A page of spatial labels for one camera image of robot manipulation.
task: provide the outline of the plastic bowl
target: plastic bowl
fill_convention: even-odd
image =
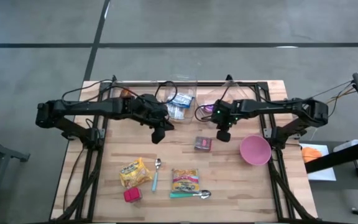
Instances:
[[[241,142],[241,157],[251,165],[261,166],[272,156],[270,144],[262,137],[251,135]]]

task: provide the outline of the wooden table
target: wooden table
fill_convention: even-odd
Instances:
[[[287,97],[284,82],[266,81],[272,100]],[[84,82],[89,86],[94,82]],[[241,87],[249,98],[254,92]],[[81,92],[80,100],[91,98],[98,93],[98,85]],[[134,87],[137,93],[154,92],[155,88]],[[213,87],[198,87],[197,94],[205,95]],[[85,119],[93,117],[76,116],[75,122],[86,127]],[[284,126],[292,120],[291,114],[276,114],[277,126]],[[94,222],[274,222],[277,221],[266,166],[248,165],[239,154],[241,140],[249,134],[261,134],[260,120],[242,119],[231,128],[230,142],[216,140],[216,129],[193,119],[191,124],[175,124],[174,131],[167,131],[159,144],[151,142],[153,130],[139,123],[125,119],[109,120],[102,169],[99,177],[98,194],[94,210]],[[213,138],[210,153],[197,153],[194,150],[196,136]],[[51,218],[62,214],[63,195],[73,164],[82,149],[79,141],[68,145],[62,174],[58,185]],[[67,205],[78,193],[81,184],[85,154],[76,168],[68,191]],[[137,203],[125,203],[125,188],[119,180],[119,170],[138,157],[143,157],[145,165],[154,173],[154,161],[161,158],[157,191],[152,193],[152,182],[139,188],[143,199]],[[298,146],[288,145],[283,150],[288,181],[299,202],[313,216],[317,217],[305,166]],[[171,170],[193,169],[200,171],[200,187],[212,192],[211,198],[170,199],[172,184]],[[285,200],[280,192],[282,207]],[[88,198],[85,198],[83,215],[88,211]]]

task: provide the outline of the teal spoon handle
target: teal spoon handle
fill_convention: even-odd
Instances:
[[[193,193],[170,193],[170,198],[192,197]]]
[[[152,187],[153,192],[157,188],[157,181],[158,181],[158,171],[156,171],[155,174],[154,174],[153,187]]]

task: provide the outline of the spoon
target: spoon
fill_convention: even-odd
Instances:
[[[212,193],[209,190],[202,190],[198,194],[193,193],[171,193],[169,195],[170,198],[182,198],[182,197],[193,197],[193,196],[199,196],[201,199],[209,198],[212,195]]]
[[[160,168],[160,166],[161,166],[161,159],[158,158],[155,160],[155,174],[154,174],[154,181],[153,181],[153,186],[152,186],[153,192],[157,188],[158,169]]]

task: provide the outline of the gray floor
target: gray floor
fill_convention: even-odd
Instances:
[[[0,43],[92,42],[103,2],[0,1]],[[358,42],[358,1],[112,1],[101,42]],[[90,50],[0,49],[0,143],[31,153],[28,163],[10,165],[0,223],[41,222],[50,215],[67,142],[57,130],[36,127],[36,106],[81,85]],[[290,97],[306,97],[354,72],[358,48],[99,49],[91,80],[113,74],[164,80],[178,73],[221,80],[230,73],[241,80],[284,80]],[[314,139],[358,139],[358,96],[339,100]],[[320,218],[358,223],[348,211],[358,207],[357,192],[313,195]]]

